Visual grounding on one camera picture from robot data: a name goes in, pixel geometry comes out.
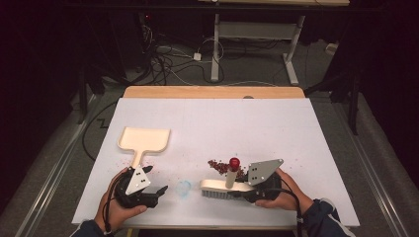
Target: table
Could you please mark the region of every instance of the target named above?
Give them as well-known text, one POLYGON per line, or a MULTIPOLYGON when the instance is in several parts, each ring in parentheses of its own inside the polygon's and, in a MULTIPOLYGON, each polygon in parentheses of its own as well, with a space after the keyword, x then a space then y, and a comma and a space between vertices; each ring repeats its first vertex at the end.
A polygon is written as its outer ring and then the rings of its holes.
POLYGON ((171 129, 166 150, 143 158, 144 166, 154 167, 150 181, 169 189, 154 209, 129 219, 125 227, 294 229, 294 211, 201 196, 200 180, 222 179, 207 161, 232 156, 242 164, 283 158, 283 169, 309 196, 333 199, 342 223, 359 226, 310 101, 299 88, 265 87, 127 88, 72 223, 96 214, 111 178, 130 164, 132 154, 117 146, 125 126, 171 129))
MULTIPOLYGON (((205 2, 235 3, 235 4, 268 4, 268 5, 319 5, 319 6, 348 6, 349 0, 200 0, 205 2)), ((296 24, 272 24, 272 23, 249 23, 249 22, 221 22, 219 14, 215 14, 214 33, 213 33, 213 52, 211 77, 213 82, 218 81, 219 68, 219 38, 246 38, 246 39, 268 39, 268 40, 291 40, 291 47, 288 53, 283 54, 284 65, 287 69, 290 82, 293 86, 298 85, 295 71, 293 69, 293 53, 298 43, 299 34, 305 16, 299 16, 296 24)))

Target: white paper sheet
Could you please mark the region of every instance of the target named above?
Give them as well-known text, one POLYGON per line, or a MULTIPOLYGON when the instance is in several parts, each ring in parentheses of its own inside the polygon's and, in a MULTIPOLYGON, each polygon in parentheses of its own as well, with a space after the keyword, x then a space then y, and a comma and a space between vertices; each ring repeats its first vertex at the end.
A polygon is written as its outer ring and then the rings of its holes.
POLYGON ((200 180, 224 179, 208 161, 231 157, 246 167, 284 159, 282 169, 307 195, 331 199, 344 225, 360 225, 308 99, 120 99, 72 223, 93 218, 111 178, 129 166, 132 153, 117 146, 125 126, 171 129, 166 150, 143 158, 154 166, 152 184, 169 189, 126 226, 295 226, 294 211, 202 197, 200 180))

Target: sleeve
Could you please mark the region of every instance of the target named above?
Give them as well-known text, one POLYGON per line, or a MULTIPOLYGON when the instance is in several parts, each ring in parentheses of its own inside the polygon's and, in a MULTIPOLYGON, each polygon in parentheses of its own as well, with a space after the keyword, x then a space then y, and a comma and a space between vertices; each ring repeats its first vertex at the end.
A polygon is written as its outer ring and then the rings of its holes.
POLYGON ((326 198, 314 200, 314 204, 304 214, 303 223, 309 237, 355 237, 340 222, 333 202, 326 198))
POLYGON ((71 237, 102 237, 105 236, 94 220, 83 221, 71 237))

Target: brush handle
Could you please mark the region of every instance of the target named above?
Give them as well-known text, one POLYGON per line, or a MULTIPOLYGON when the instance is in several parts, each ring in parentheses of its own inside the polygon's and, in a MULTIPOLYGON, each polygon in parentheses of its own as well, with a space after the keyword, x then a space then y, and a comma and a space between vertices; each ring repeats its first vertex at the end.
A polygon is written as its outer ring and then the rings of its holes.
POLYGON ((237 177, 238 169, 240 168, 240 160, 233 157, 230 159, 230 162, 228 164, 228 170, 227 170, 227 177, 225 180, 225 187, 228 189, 233 188, 235 179, 237 177))

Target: metal rail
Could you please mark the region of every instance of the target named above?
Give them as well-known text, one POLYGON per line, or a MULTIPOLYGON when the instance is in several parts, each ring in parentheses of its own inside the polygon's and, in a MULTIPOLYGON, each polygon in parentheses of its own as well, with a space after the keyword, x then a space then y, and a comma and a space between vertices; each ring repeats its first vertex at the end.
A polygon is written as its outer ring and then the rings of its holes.
POLYGON ((370 162, 370 158, 367 152, 364 149, 363 144, 361 143, 358 136, 352 133, 351 128, 346 124, 346 114, 341 104, 334 104, 334 109, 336 114, 339 117, 339 120, 342 122, 342 125, 345 127, 348 135, 351 137, 355 149, 358 153, 358 158, 360 161, 361 168, 363 169, 364 174, 366 175, 367 182, 369 183, 380 207, 382 214, 387 221, 388 226, 391 229, 391 232, 394 236, 404 237, 409 236, 404 227, 400 217, 398 216, 397 210, 394 206, 394 203, 389 196, 388 192, 385 190, 382 182, 379 180, 379 177, 376 173, 376 170, 373 164, 370 162))
MULTIPOLYGON (((95 111, 94 109, 98 106, 99 101, 100 98, 98 99, 98 97, 95 95, 91 97, 89 102, 89 105, 92 108, 92 110, 90 110, 91 112, 95 111)), ((89 122, 91 116, 92 113, 88 113, 86 119, 81 124, 77 125, 73 136, 65 147, 59 160, 52 167, 52 170, 46 178, 40 193, 38 194, 31 209, 28 211, 27 216, 25 217, 18 232, 16 233, 16 237, 34 235, 39 223, 41 222, 43 214, 45 213, 50 201, 52 200, 52 197, 58 188, 59 182, 61 181, 61 178, 71 161, 72 152, 77 143, 78 137, 83 133, 84 129, 86 129, 86 125, 89 122)))

